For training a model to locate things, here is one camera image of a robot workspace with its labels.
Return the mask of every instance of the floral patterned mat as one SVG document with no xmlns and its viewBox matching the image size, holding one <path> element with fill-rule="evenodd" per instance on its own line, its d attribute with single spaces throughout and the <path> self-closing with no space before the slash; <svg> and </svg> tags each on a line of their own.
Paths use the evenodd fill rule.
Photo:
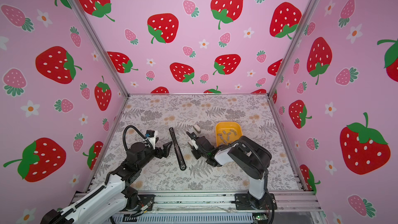
<svg viewBox="0 0 398 224">
<path fill-rule="evenodd" d="M 191 153 L 186 131 L 198 124 L 206 138 L 216 146 L 215 126 L 221 121 L 235 121 L 243 135 L 265 147 L 272 154 L 269 169 L 270 190 L 298 189 L 289 160 L 275 126 L 265 95 L 132 95 L 105 157 L 93 180 L 92 187 L 105 181 L 107 172 L 116 169 L 126 158 L 122 143 L 127 125 L 136 126 L 142 133 L 158 130 L 158 147 L 171 141 L 169 127 L 173 127 L 184 156 L 187 169 L 181 171 L 174 148 L 167 158 L 154 158 L 133 183 L 137 190 L 245 190 L 249 179 L 235 163 L 211 167 L 203 157 L 198 160 Z M 127 146 L 142 142 L 130 128 Z"/>
</svg>

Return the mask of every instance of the pink wall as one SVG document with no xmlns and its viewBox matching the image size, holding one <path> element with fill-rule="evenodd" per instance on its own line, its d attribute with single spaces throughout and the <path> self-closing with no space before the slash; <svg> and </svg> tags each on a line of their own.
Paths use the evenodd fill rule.
<svg viewBox="0 0 398 224">
<path fill-rule="evenodd" d="M 345 7 L 347 2 L 355 3 L 353 12 L 353 7 Z M 305 166 L 301 167 L 303 175 L 309 177 L 309 186 L 316 187 L 329 223 L 396 220 L 392 206 L 398 183 L 394 132 L 397 43 L 377 45 L 379 40 L 398 38 L 396 6 L 397 0 L 321 0 L 311 18 L 315 29 L 302 36 L 277 88 L 276 107 L 285 109 L 284 113 L 281 109 L 280 118 L 298 163 L 311 170 L 312 175 Z M 340 18 L 349 18 L 342 28 Z M 300 60 L 297 73 L 296 58 Z M 314 70 L 316 62 L 321 67 Z M 304 126 L 300 122 L 305 117 L 304 106 L 300 108 L 303 104 L 306 116 L 312 116 Z M 368 128 L 364 127 L 364 112 L 369 117 Z"/>
<path fill-rule="evenodd" d="M 101 4 L 98 9 L 94 4 L 96 1 Z M 130 93 L 150 93 L 157 87 L 166 87 L 170 93 L 202 93 L 208 89 L 218 89 L 222 93 L 251 93 L 259 89 L 262 89 L 262 92 L 269 90 L 275 76 L 268 73 L 268 68 L 271 70 L 274 63 L 279 66 L 278 61 L 283 58 L 290 42 L 286 35 L 282 38 L 273 37 L 270 29 L 275 36 L 280 32 L 280 24 L 283 26 L 289 24 L 293 27 L 300 20 L 299 11 L 305 10 L 308 0 L 91 0 L 91 2 L 80 0 L 80 2 L 105 49 L 118 52 L 120 57 L 128 57 L 132 61 L 132 68 L 138 69 L 138 71 L 127 69 L 128 72 L 124 73 L 125 68 L 120 64 L 121 59 L 115 62 L 116 68 L 121 72 L 119 75 Z M 284 2 L 291 3 L 298 9 L 286 3 L 281 5 Z M 216 18 L 222 20 L 220 30 L 218 29 L 220 20 L 215 19 L 212 9 L 215 10 Z M 227 15 L 222 17 L 221 13 L 218 13 L 219 9 L 228 10 Z M 274 11 L 279 18 L 277 23 L 273 18 Z M 167 20 L 172 22 L 157 24 Z M 153 39 L 154 36 L 148 31 L 148 22 L 154 35 L 157 35 L 156 30 L 160 31 L 158 38 Z M 178 30 L 173 33 L 171 30 L 174 28 Z M 286 29 L 289 29 L 287 32 L 292 32 L 290 36 L 294 35 L 293 28 Z M 221 39 L 227 44 L 225 47 L 219 45 Z M 266 59 L 265 55 L 261 54 L 257 57 L 259 51 L 265 52 Z M 214 68 L 215 60 L 219 56 L 223 56 L 222 62 L 219 63 L 221 65 L 224 62 L 226 65 L 230 63 L 228 57 L 231 60 L 235 58 L 234 62 L 241 61 L 238 66 L 233 66 L 232 62 L 229 67 L 219 68 L 221 73 L 223 71 L 226 73 L 223 75 Z M 190 71 L 184 70 L 178 64 L 176 70 L 178 76 L 175 77 L 170 70 L 172 63 L 185 64 L 185 69 L 194 71 L 194 77 L 192 78 Z M 180 76 L 179 72 L 190 73 L 188 82 L 181 82 L 185 77 Z"/>
<path fill-rule="evenodd" d="M 0 93 L 1 164 L 23 158 L 1 167 L 3 223 L 40 223 L 46 212 L 68 206 L 75 191 L 84 190 L 91 170 L 83 152 L 95 159 L 90 147 L 105 142 L 109 133 L 103 119 L 108 119 L 111 128 L 123 100 L 101 59 L 93 58 L 95 49 L 75 14 L 63 5 L 68 3 L 57 0 L 56 6 L 54 1 L 0 0 L 0 74 L 6 87 Z M 22 25 L 33 26 L 33 30 L 24 31 Z M 72 35 L 74 39 L 71 27 L 79 32 Z M 72 61 L 66 51 L 82 68 L 76 68 L 73 80 Z M 105 111 L 95 100 L 95 87 L 102 82 L 102 75 L 112 92 Z M 88 89 L 83 97 L 81 83 L 90 90 L 88 99 Z M 56 110 L 59 99 L 72 102 L 72 110 L 67 101 L 58 108 L 60 112 Z M 75 139 L 78 133 L 82 138 Z"/>
</svg>

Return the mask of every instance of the strawberry stem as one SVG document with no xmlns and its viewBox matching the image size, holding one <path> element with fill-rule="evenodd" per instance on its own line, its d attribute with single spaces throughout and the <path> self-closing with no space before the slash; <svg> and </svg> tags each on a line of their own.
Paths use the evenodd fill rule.
<svg viewBox="0 0 398 224">
<path fill-rule="evenodd" d="M 368 119 L 368 113 L 364 112 L 363 115 L 365 116 L 365 119 L 366 119 L 366 126 L 365 127 L 368 128 L 368 120 L 369 120 Z"/>
<path fill-rule="evenodd" d="M 110 17 L 108 17 L 108 15 L 107 14 L 105 14 L 105 16 L 107 17 L 107 18 L 109 18 L 111 21 L 115 21 L 114 19 L 112 19 L 112 18 L 110 18 Z"/>
<path fill-rule="evenodd" d="M 385 42 L 397 42 L 397 41 L 395 41 L 395 40 L 390 40 L 390 39 L 383 39 L 383 40 L 377 41 L 377 45 L 382 44 L 382 43 L 385 43 Z"/>
<path fill-rule="evenodd" d="M 9 162 L 3 164 L 3 167 L 5 168 L 5 167 L 9 166 L 10 164 L 12 164 L 12 163 L 14 163 L 14 162 L 18 162 L 18 161 L 22 161 L 22 159 L 17 159 L 17 160 L 9 161 Z"/>
</svg>

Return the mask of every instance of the white flower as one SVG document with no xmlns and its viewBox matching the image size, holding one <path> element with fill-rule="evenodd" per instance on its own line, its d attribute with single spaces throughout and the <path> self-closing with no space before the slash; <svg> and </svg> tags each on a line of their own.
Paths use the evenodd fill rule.
<svg viewBox="0 0 398 224">
<path fill-rule="evenodd" d="M 26 111 L 26 117 L 33 115 L 39 115 L 39 112 L 37 109 L 40 107 L 40 105 L 33 105 L 32 101 L 27 102 L 27 106 L 22 106 L 21 109 Z"/>
<path fill-rule="evenodd" d="M 250 77 L 253 77 L 253 75 L 255 74 L 256 72 L 253 72 L 253 70 L 251 70 L 251 71 L 249 71 L 248 72 L 248 77 L 250 76 Z"/>
<path fill-rule="evenodd" d="M 15 223 L 18 224 L 27 224 L 29 221 L 33 221 L 35 219 L 35 216 L 33 215 L 36 211 L 36 208 L 29 210 L 29 209 L 25 209 L 23 211 L 23 216 L 21 218 L 19 218 Z"/>
<path fill-rule="evenodd" d="M 336 224 L 344 224 L 341 221 L 341 215 L 336 215 L 334 212 L 333 212 L 333 222 Z"/>
<path fill-rule="evenodd" d="M 43 22 L 44 26 L 48 27 L 49 24 L 52 24 L 52 21 L 49 19 L 49 14 L 47 12 L 41 12 L 39 9 L 37 9 L 37 13 L 39 14 L 37 16 L 37 20 L 40 22 Z"/>
<path fill-rule="evenodd" d="M 336 112 L 336 108 L 333 107 L 333 102 L 331 102 L 330 104 L 325 104 L 326 110 L 325 110 L 325 114 L 329 114 L 331 117 L 333 117 L 333 112 Z"/>
<path fill-rule="evenodd" d="M 335 2 L 332 2 L 332 1 L 330 0 L 329 4 L 328 4 L 327 6 L 325 6 L 325 16 L 331 14 L 331 10 L 333 9 L 333 7 L 334 7 L 335 4 L 336 4 Z"/>
<path fill-rule="evenodd" d="M 251 27 L 250 27 L 248 30 L 244 30 L 243 33 L 245 33 L 243 38 L 245 38 L 245 37 L 251 38 L 251 35 L 254 34 L 254 31 L 251 30 Z"/>
<path fill-rule="evenodd" d="M 0 48 L 3 50 L 7 50 L 6 42 L 8 42 L 8 38 L 0 37 Z"/>
<path fill-rule="evenodd" d="M 97 54 L 97 52 L 94 51 L 94 53 L 91 53 L 91 55 L 93 56 L 93 60 L 98 62 L 98 54 Z"/>
<path fill-rule="evenodd" d="M 350 28 L 350 34 L 347 36 L 347 40 L 351 39 L 351 43 L 353 44 L 356 40 L 356 38 L 362 36 L 362 32 L 360 31 L 362 27 L 362 24 L 358 25 L 357 27 L 351 27 Z"/>
<path fill-rule="evenodd" d="M 296 147 L 297 150 L 300 149 L 300 145 L 299 145 L 299 142 L 298 142 L 298 141 L 295 142 L 295 147 Z"/>
<path fill-rule="evenodd" d="M 156 62 L 154 62 L 153 59 L 147 59 L 147 64 L 153 67 L 153 65 L 156 64 Z"/>
<path fill-rule="evenodd" d="M 330 174 L 333 175 L 333 172 L 337 171 L 336 167 L 333 166 L 333 161 L 328 162 L 327 160 L 325 160 L 325 162 L 326 162 L 325 170 L 328 170 Z"/>
<path fill-rule="evenodd" d="M 199 44 L 200 44 L 200 48 L 207 48 L 207 45 L 209 44 L 208 42 L 206 42 L 206 40 L 205 39 L 203 39 L 203 41 L 202 42 L 199 42 Z"/>
<path fill-rule="evenodd" d="M 79 183 L 79 177 L 80 175 L 73 174 L 72 180 L 69 181 L 69 183 L 72 185 L 72 188 L 75 184 Z"/>
<path fill-rule="evenodd" d="M 81 125 L 84 125 L 84 124 L 87 124 L 88 122 L 87 122 L 87 119 L 88 119 L 88 116 L 86 116 L 86 115 L 84 115 L 84 113 L 82 114 L 82 117 L 81 118 L 79 118 L 79 121 L 81 121 Z"/>
</svg>

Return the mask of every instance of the yellow plastic container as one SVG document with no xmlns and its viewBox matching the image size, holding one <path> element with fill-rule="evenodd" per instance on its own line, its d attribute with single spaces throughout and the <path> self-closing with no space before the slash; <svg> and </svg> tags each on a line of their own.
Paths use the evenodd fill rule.
<svg viewBox="0 0 398 224">
<path fill-rule="evenodd" d="M 238 140 L 242 136 L 242 128 L 236 122 L 226 121 L 216 125 L 217 146 L 229 144 Z"/>
</svg>

